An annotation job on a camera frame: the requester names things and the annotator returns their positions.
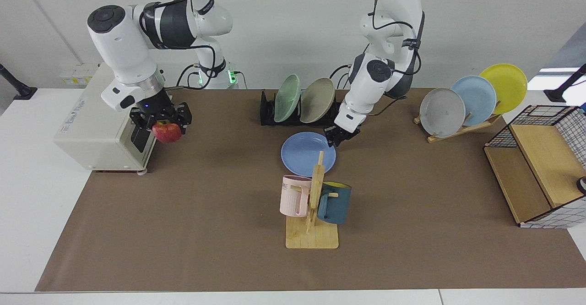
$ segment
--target mug handle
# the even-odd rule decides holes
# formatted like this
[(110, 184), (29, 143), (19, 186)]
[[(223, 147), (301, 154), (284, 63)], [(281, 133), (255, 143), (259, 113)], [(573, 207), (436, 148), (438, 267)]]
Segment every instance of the mug handle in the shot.
[(330, 192), (327, 195), (324, 195), (326, 197), (326, 200), (324, 201), (324, 218), (327, 218), (327, 214), (328, 214), (328, 198), (337, 198), (340, 195), (338, 193), (334, 193), (334, 192)]
[(301, 206), (305, 203), (307, 205), (307, 199), (309, 198), (309, 188), (305, 186), (300, 186), (301, 188), (301, 199), (299, 203), (297, 203), (297, 207), (295, 208), (295, 215), (301, 215)]

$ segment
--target apple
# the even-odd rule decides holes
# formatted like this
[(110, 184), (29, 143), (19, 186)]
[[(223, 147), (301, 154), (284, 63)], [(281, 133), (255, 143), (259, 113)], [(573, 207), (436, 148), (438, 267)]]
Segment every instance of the apple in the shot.
[(171, 123), (168, 120), (157, 121), (151, 130), (155, 138), (165, 144), (176, 142), (181, 138), (181, 128), (176, 123)]

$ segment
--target light blue plate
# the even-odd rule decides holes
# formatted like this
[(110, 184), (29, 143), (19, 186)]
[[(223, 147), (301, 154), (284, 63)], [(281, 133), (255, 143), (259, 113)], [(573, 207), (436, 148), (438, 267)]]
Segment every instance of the light blue plate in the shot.
[(281, 159), (289, 171), (311, 178), (320, 151), (324, 151), (324, 167), (328, 172), (336, 161), (336, 149), (329, 147), (326, 137), (319, 133), (300, 132), (285, 140), (281, 147)]
[(464, 126), (471, 127), (486, 121), (496, 106), (496, 92), (486, 78), (480, 76), (466, 76), (460, 78), (453, 86), (464, 101), (466, 116), (472, 115), (464, 121)]

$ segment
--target pink mug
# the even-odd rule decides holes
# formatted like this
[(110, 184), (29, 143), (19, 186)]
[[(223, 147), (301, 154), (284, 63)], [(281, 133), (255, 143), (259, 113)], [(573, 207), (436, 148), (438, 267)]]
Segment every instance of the pink mug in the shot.
[(281, 188), (280, 211), (285, 216), (307, 216), (311, 179), (304, 176), (285, 175)]

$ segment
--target white table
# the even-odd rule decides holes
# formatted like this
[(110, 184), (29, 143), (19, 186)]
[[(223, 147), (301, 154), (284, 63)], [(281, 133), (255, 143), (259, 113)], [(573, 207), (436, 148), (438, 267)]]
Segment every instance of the white table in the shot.
[[(82, 90), (39, 89), (0, 117), (0, 305), (3, 304), (417, 304), (583, 305), (584, 289), (381, 290), (238, 293), (34, 293), (90, 175), (52, 142)], [(538, 92), (526, 102), (550, 104)], [(516, 113), (506, 115), (506, 119)], [(586, 256), (586, 226), (571, 230)]]

